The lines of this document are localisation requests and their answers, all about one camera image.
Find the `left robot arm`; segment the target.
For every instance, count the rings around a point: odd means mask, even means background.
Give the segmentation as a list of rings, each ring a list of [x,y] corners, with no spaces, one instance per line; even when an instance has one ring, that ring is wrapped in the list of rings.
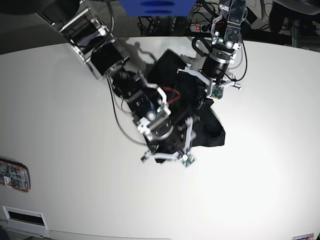
[[[221,99],[228,86],[240,88],[239,80],[227,75],[229,64],[235,61],[240,50],[245,50],[243,43],[244,21],[248,15],[246,1],[222,0],[218,5],[219,15],[210,24],[211,42],[203,37],[192,39],[192,48],[204,58],[200,70],[186,67],[185,70],[197,77],[206,86],[200,92],[198,105],[202,108],[208,100]],[[320,2],[318,0],[274,0],[269,13],[268,26],[272,33],[282,30],[284,21],[316,22],[320,19]]]

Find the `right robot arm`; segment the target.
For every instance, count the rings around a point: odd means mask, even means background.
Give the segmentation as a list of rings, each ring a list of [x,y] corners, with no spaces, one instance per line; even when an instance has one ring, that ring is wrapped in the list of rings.
[[[180,92],[150,82],[141,71],[127,71],[130,55],[113,35],[113,27],[80,5],[78,0],[53,0],[37,14],[68,41],[97,79],[106,80],[114,108],[118,107],[117,98],[127,103],[126,113],[148,148],[144,159],[189,158],[198,118],[181,108],[174,110]]]

